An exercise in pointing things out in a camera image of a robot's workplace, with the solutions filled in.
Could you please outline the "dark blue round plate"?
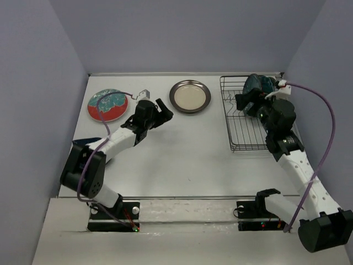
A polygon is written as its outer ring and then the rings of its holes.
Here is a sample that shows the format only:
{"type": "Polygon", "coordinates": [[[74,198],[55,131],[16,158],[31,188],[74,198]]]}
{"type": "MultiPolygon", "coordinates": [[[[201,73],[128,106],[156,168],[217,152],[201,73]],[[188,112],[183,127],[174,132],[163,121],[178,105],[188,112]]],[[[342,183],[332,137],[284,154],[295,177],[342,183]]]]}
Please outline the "dark blue round plate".
{"type": "Polygon", "coordinates": [[[259,89],[260,91],[262,90],[261,77],[256,73],[252,73],[248,76],[244,83],[242,93],[247,94],[253,89],[259,89]]]}

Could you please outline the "brown rimmed cream plate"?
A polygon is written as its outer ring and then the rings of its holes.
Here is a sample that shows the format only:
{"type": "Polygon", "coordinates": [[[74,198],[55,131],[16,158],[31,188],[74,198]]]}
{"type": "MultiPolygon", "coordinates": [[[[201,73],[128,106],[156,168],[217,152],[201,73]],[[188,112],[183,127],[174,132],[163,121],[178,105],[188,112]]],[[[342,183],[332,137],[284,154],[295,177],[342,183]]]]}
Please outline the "brown rimmed cream plate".
{"type": "Polygon", "coordinates": [[[191,79],[176,83],[169,92],[172,106],[185,114],[203,111],[210,104],[211,98],[211,92],[205,84],[191,79]]]}

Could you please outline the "red teal floral plate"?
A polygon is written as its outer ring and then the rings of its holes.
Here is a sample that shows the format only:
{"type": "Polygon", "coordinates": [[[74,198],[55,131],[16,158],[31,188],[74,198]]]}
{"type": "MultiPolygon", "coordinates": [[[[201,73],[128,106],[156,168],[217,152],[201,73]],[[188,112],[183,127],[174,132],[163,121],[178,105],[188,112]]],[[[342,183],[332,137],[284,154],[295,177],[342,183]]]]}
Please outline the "red teal floral plate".
{"type": "MultiPolygon", "coordinates": [[[[117,92],[117,89],[104,89],[92,95],[87,104],[87,111],[92,119],[101,121],[98,114],[97,102],[101,97],[112,92],[117,92]]],[[[127,95],[121,93],[112,94],[100,101],[99,111],[106,122],[114,121],[124,115],[128,105],[127,95]]]]}

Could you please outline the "dark blue square plate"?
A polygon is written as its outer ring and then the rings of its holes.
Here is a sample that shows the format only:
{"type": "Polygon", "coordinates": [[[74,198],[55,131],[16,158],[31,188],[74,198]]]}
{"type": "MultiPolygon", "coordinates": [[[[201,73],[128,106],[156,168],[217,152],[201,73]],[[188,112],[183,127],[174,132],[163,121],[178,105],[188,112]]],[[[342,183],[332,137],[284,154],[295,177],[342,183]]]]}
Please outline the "dark blue square plate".
{"type": "Polygon", "coordinates": [[[100,137],[91,137],[91,138],[84,138],[84,139],[76,139],[72,141],[73,145],[78,145],[78,146],[85,146],[87,144],[91,144],[93,142],[101,140],[100,137]]]}

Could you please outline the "teal scalloped embossed plate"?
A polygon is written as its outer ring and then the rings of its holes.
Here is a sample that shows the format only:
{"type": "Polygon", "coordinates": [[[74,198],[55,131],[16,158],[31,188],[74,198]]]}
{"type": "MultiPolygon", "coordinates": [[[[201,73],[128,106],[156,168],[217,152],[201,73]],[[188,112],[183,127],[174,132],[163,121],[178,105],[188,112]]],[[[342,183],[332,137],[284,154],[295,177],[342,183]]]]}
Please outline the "teal scalloped embossed plate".
{"type": "Polygon", "coordinates": [[[261,90],[264,93],[271,93],[276,89],[276,86],[275,86],[276,79],[274,79],[273,77],[261,75],[259,76],[259,78],[260,78],[261,90]]]}

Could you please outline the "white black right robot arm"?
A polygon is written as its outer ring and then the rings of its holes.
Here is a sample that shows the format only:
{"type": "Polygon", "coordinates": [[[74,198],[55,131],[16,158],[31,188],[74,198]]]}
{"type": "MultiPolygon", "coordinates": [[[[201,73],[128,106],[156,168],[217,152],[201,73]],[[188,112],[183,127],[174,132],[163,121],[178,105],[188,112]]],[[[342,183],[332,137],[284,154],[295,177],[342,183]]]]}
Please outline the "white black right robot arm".
{"type": "Polygon", "coordinates": [[[266,131],[266,145],[275,161],[286,172],[302,197],[298,205],[280,193],[254,202],[259,216],[270,213],[285,222],[284,232],[297,231],[300,242],[310,253],[348,243],[352,233],[352,210],[344,210],[329,195],[308,160],[304,146],[293,132],[296,120],[293,104],[279,91],[266,94],[258,88],[235,96],[236,106],[256,116],[266,131]]]}

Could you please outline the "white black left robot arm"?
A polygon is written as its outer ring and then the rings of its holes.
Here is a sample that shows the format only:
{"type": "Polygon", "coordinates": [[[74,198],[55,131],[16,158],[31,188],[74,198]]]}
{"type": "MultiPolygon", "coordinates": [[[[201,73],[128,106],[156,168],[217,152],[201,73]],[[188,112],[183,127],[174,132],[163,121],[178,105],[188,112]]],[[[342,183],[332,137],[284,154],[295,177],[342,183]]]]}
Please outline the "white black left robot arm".
{"type": "Polygon", "coordinates": [[[96,204],[110,218],[122,212],[123,197],[104,184],[107,162],[120,152],[139,144],[148,130],[170,121],[173,112],[161,99],[140,100],[135,113],[115,132],[92,142],[74,142],[61,173],[62,186],[76,192],[82,202],[96,204]]]}

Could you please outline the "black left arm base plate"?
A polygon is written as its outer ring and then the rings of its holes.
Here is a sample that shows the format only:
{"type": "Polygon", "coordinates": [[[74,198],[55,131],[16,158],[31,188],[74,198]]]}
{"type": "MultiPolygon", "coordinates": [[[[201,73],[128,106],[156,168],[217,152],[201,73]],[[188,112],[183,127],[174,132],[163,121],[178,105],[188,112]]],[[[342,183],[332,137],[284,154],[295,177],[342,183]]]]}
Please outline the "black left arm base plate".
{"type": "Polygon", "coordinates": [[[87,230],[90,232],[140,232],[140,202],[124,201],[122,209],[112,218],[96,204],[90,208],[87,230]]]}

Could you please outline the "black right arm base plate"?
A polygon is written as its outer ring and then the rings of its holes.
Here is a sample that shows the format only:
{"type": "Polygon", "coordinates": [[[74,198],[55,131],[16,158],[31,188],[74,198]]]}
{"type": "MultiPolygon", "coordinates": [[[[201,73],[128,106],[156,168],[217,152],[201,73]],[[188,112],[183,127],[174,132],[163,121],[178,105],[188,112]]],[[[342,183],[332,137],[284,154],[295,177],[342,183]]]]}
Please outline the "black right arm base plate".
{"type": "Polygon", "coordinates": [[[282,231],[286,223],[277,215],[258,206],[254,200],[238,201],[233,211],[238,220],[238,230],[245,231],[282,231]]]}

